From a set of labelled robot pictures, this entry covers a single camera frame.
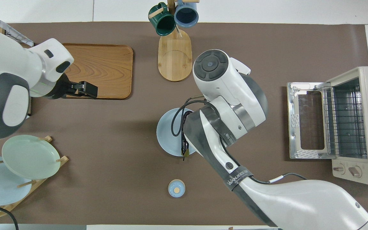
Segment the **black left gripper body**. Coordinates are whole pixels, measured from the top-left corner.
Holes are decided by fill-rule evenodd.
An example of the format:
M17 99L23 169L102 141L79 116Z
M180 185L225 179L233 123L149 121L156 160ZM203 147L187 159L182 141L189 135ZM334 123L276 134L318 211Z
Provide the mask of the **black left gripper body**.
M62 75L53 89L48 93L49 99L65 98L66 96L89 97L96 99L98 87L86 81L72 82L67 75Z

